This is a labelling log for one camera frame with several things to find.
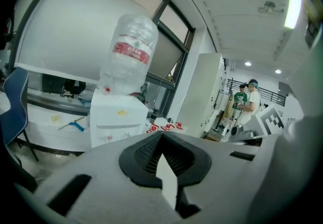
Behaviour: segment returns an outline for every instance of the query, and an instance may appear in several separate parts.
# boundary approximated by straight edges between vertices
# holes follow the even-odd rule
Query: blue tool
[[[81,132],[84,131],[84,128],[82,126],[80,126],[77,122],[73,121],[70,122],[69,125],[75,125]]]
[[[69,124],[60,127],[59,130],[65,128],[68,125],[75,125],[81,132],[83,132],[84,131],[84,128],[77,123],[77,121],[80,121],[83,118],[85,118],[85,117],[81,117],[81,118],[79,118],[77,120],[74,120],[74,121],[70,122]]]

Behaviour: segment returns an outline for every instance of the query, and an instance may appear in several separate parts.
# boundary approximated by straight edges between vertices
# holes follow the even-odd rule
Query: railing
[[[244,84],[243,82],[240,82],[240,81],[228,80],[227,81],[227,88],[230,88],[231,82],[232,82],[232,91],[233,91],[233,93],[235,93],[234,92],[235,90],[239,91],[240,90],[239,86],[241,84]],[[269,100],[269,101],[271,101],[273,103],[276,103],[278,105],[285,106],[286,97],[281,96],[281,95],[279,95],[277,93],[271,92],[269,90],[263,89],[263,88],[259,88],[258,91],[260,93],[261,98]],[[250,94],[247,87],[245,88],[245,92]]]

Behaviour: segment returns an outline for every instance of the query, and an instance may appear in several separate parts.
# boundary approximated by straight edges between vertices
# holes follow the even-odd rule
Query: red bottle label
[[[147,54],[143,50],[139,50],[130,44],[124,43],[124,42],[118,42],[116,43],[115,48],[113,49],[113,52],[117,52],[120,54],[127,55],[129,57],[132,57],[134,59],[137,59],[141,61],[142,63],[148,65],[149,63],[149,54]]]

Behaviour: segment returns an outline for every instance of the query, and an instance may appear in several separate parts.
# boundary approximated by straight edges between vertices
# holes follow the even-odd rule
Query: yellow object
[[[226,110],[224,111],[223,117],[230,119],[233,114],[233,103],[234,103],[234,96],[230,96]]]
[[[60,116],[60,115],[51,116],[51,120],[52,120],[53,122],[59,121],[60,119],[61,119],[61,116]]]
[[[118,115],[120,115],[120,116],[127,116],[127,115],[128,115],[128,113],[127,113],[126,111],[120,110],[120,111],[118,112]]]

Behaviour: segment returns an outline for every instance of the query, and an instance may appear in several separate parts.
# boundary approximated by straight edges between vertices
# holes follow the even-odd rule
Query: green shirt
[[[240,93],[240,92],[237,92],[235,95],[234,95],[234,103],[233,103],[233,108],[236,109],[236,110],[240,110],[242,111],[242,109],[240,108],[237,108],[235,107],[235,103],[239,102],[239,101],[244,101],[245,103],[247,102],[248,100],[248,97],[247,97],[247,94],[245,92],[243,93]]]

